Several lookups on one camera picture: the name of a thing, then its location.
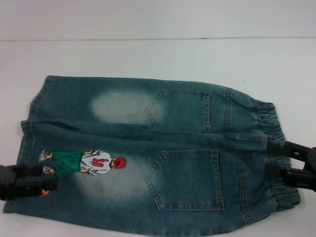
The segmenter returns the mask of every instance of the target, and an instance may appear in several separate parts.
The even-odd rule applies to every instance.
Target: black clamp
[[[40,196],[43,190],[56,190],[58,180],[55,177],[43,181],[17,182],[17,179],[27,176],[42,176],[42,171],[42,166],[0,165],[0,199],[7,201]]]
[[[303,169],[294,169],[284,168],[276,162],[268,162],[264,171],[265,176],[281,178],[286,186],[316,192],[316,147],[308,148],[291,142],[269,142],[267,153],[294,158],[305,162],[305,165]]]

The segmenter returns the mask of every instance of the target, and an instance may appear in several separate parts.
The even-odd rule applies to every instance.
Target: blue denim
[[[147,236],[209,236],[300,202],[264,176],[275,107],[188,81],[48,76],[21,122],[18,164],[60,178],[45,197],[4,212]]]

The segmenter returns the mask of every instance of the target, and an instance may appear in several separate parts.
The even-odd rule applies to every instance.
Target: back pocket
[[[210,133],[209,103],[209,91],[163,90],[146,110],[157,130]]]
[[[145,177],[159,210],[224,210],[217,150],[162,151]]]

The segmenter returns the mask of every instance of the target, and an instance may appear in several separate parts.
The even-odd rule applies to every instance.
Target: shoe
[[[39,162],[43,162],[47,159],[48,153],[47,150],[44,150],[40,153]]]

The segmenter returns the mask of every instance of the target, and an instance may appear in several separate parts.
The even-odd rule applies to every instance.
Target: white table surface
[[[22,138],[19,122],[27,117],[28,106],[47,75],[193,80],[229,86],[256,99],[273,102],[287,140],[316,146],[316,39],[77,41],[87,38],[313,36],[316,35],[316,18],[312,14],[315,1],[280,0],[273,4],[269,0],[266,3],[240,0],[245,4],[241,5],[232,0],[214,0],[210,1],[217,6],[218,11],[214,12],[209,7],[211,3],[201,0],[196,3],[138,0],[134,4],[108,0],[104,2],[113,10],[105,10],[104,15],[97,7],[97,3],[103,4],[101,1],[89,1],[91,5],[87,2],[31,0],[26,4],[22,0],[0,0],[0,39],[32,40],[0,40],[1,164],[16,162]],[[129,8],[125,9],[126,17],[111,22],[116,16],[114,10],[124,9],[123,3]],[[47,7],[47,11],[57,11],[58,17],[31,7],[35,4],[41,9]],[[85,5],[96,11],[95,18],[85,14],[80,17]],[[19,14],[10,14],[17,9]],[[165,25],[162,25],[162,15],[168,19]],[[251,16],[253,21],[247,22],[244,15]],[[187,16],[191,17],[188,27],[177,27]],[[277,20],[285,16],[286,20]],[[88,27],[96,22],[100,24]],[[153,26],[158,25],[161,27],[155,31]],[[293,164],[302,167],[298,161]],[[223,236],[315,236],[316,193],[300,190],[300,194],[302,203],[298,207]],[[2,213],[0,231],[0,235],[11,237],[127,236]]]

